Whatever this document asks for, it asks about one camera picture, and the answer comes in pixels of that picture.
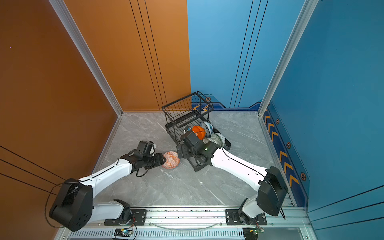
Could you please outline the blue floral white bowl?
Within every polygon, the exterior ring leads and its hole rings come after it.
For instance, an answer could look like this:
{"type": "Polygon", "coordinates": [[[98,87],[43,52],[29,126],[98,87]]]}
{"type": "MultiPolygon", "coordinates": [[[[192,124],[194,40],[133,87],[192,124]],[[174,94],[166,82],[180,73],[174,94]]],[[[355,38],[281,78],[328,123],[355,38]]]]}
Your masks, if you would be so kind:
{"type": "Polygon", "coordinates": [[[206,132],[206,138],[209,138],[213,132],[213,125],[207,121],[200,122],[200,127],[202,127],[206,132]]]}

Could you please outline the red white patterned bowl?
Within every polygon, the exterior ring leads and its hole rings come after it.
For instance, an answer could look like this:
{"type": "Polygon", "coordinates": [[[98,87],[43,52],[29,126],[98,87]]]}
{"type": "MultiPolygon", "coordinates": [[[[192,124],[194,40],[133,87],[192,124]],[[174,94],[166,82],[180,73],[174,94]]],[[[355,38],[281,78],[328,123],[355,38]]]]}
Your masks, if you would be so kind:
{"type": "Polygon", "coordinates": [[[180,163],[180,158],[177,152],[169,151],[163,154],[166,162],[162,165],[165,169],[174,169],[180,163]]]}

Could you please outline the pale green patterned bowl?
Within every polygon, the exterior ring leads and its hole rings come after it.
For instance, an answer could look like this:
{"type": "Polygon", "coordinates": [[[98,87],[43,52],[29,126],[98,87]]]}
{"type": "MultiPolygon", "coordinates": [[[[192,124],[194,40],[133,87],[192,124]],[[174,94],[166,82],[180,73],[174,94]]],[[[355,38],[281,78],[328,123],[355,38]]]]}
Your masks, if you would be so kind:
{"type": "Polygon", "coordinates": [[[226,146],[226,138],[220,133],[212,133],[210,139],[221,148],[226,146]]]}

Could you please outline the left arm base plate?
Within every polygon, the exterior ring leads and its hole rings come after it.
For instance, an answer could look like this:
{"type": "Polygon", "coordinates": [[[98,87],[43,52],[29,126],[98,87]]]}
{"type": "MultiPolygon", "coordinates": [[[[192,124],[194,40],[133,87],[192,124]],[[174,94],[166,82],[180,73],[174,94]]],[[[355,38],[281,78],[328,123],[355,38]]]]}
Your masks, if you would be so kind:
{"type": "Polygon", "coordinates": [[[118,219],[107,219],[104,226],[143,226],[146,221],[147,210],[130,210],[127,219],[119,217],[118,219]]]}

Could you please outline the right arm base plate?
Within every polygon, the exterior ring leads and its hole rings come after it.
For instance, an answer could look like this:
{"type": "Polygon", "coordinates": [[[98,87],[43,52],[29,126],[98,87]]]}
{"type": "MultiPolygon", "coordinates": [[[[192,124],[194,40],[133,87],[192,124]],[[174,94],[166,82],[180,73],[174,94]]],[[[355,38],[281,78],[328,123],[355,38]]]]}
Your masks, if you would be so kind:
{"type": "Polygon", "coordinates": [[[249,226],[266,226],[267,218],[264,213],[257,215],[254,218],[250,218],[240,210],[226,209],[226,221],[228,226],[236,225],[249,225],[249,226]]]}

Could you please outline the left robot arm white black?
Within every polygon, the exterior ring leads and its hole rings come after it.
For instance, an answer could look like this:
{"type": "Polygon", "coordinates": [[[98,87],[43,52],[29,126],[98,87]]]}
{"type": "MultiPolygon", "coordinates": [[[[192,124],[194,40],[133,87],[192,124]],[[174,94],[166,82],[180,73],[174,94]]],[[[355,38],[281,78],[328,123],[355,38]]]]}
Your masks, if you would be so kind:
{"type": "Polygon", "coordinates": [[[94,203],[94,198],[119,179],[137,174],[140,169],[149,171],[162,166],[166,158],[155,150],[153,142],[140,141],[136,149],[108,167],[79,180],[70,178],[59,184],[60,190],[51,209],[45,210],[46,220],[52,219],[72,232],[88,223],[105,220],[121,226],[134,224],[130,204],[119,199],[94,203]]]}

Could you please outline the black wire dish rack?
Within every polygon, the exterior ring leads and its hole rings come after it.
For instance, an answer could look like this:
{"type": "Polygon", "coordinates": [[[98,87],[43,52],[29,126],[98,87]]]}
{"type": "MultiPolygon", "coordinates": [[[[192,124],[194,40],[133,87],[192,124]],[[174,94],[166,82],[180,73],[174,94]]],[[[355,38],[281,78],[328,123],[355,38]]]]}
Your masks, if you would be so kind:
{"type": "Polygon", "coordinates": [[[166,131],[177,145],[180,159],[187,159],[195,172],[210,165],[215,146],[230,150],[232,144],[209,120],[211,98],[197,91],[162,106],[166,131]]]}

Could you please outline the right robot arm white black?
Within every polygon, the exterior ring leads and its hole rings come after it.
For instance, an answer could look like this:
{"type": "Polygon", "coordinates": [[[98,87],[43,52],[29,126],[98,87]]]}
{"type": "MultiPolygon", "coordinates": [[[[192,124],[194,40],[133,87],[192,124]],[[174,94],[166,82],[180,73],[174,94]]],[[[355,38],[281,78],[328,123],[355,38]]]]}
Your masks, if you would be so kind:
{"type": "Polygon", "coordinates": [[[239,222],[244,225],[256,225],[258,218],[268,214],[273,217],[281,215],[286,219],[282,209],[288,187],[280,170],[274,166],[264,168],[253,165],[231,153],[223,143],[206,142],[199,139],[192,130],[185,130],[180,137],[181,144],[177,146],[180,158],[194,158],[196,164],[191,164],[196,171],[205,166],[224,170],[251,186],[256,194],[246,198],[235,213],[239,222]]]}

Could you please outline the orange plastic bowl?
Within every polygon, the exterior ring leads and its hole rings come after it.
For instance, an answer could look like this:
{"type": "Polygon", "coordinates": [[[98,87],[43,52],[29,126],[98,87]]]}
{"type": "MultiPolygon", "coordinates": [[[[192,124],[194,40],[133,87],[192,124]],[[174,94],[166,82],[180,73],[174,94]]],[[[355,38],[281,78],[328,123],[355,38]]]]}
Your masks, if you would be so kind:
{"type": "Polygon", "coordinates": [[[206,130],[201,126],[193,126],[192,130],[200,140],[206,137],[206,130]]]}

